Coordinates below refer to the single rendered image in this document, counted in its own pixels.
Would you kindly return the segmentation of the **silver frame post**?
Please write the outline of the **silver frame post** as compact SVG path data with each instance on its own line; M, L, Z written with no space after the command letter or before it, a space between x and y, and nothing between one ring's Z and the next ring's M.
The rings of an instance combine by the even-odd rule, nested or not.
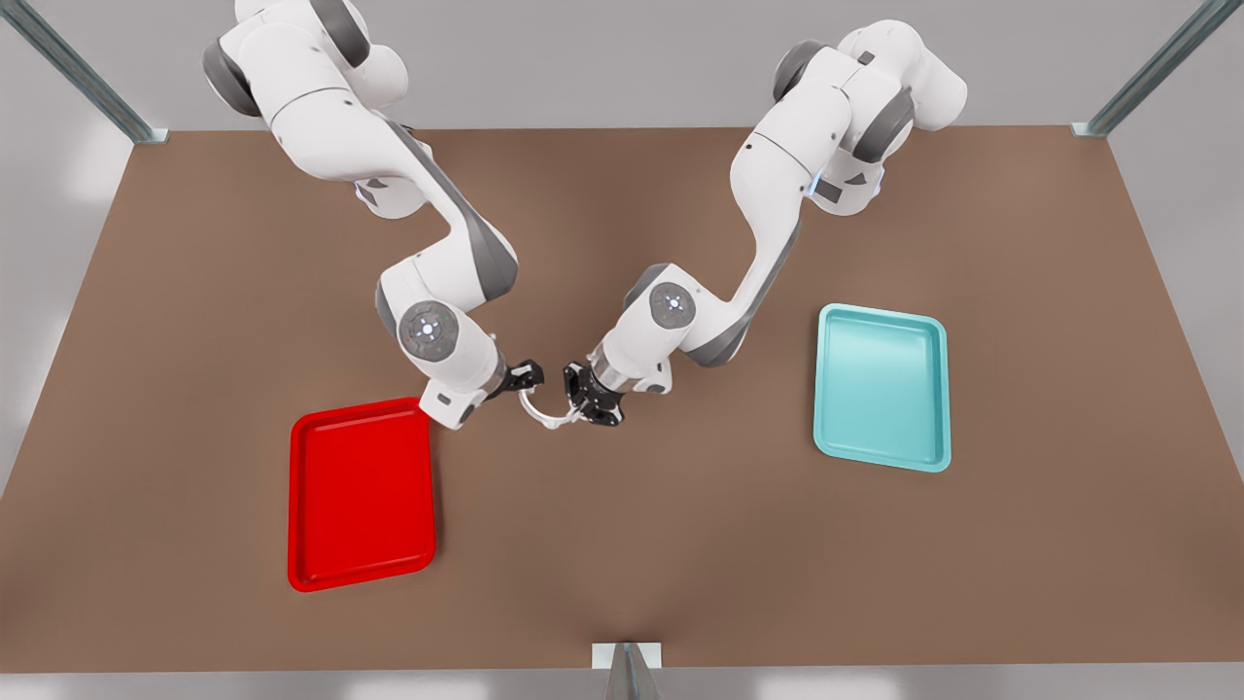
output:
M1105 139L1127 117L1148 98L1159 85L1164 83L1200 44L1227 22L1227 17L1244 6L1244 0L1204 0L1191 17L1167 39L1159 48L1137 70L1136 75L1125 81L1120 88L1091 119L1074 122L1071 132L1077 138Z
M0 0L0 17L27 41L49 63L80 90L133 145L164 145L168 140L167 128L154 128L142 116L107 85L102 76L90 67L85 58L58 35L49 20L36 12L27 0Z
M652 670L661 669L658 642L593 643L593 670L608 669L605 700L662 700Z

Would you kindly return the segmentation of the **red tray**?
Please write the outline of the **red tray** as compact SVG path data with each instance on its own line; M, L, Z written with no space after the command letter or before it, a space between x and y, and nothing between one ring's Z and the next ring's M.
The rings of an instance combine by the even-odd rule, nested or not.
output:
M294 591L413 574L437 548L430 417L418 399L323 409L294 421L286 566Z

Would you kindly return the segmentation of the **white drainage pipe clamp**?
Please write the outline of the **white drainage pipe clamp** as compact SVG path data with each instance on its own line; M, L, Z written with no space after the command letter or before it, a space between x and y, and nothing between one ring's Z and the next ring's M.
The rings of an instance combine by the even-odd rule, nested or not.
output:
M540 412L537 407L532 404L534 387L527 387L527 389L519 390L519 400L521 407L525 409L529 417L532 417L537 424L546 426L547 430L559 430L560 426L566 426L576 424L576 421L583 421L585 417L581 409L577 407L570 407L569 412L561 417L547 415L545 412Z

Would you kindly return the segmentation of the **teal tray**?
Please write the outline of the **teal tray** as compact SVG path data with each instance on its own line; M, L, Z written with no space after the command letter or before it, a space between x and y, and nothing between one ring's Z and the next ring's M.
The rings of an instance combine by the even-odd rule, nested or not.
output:
M821 453L916 472L950 465L950 356L938 320L826 305L814 338Z

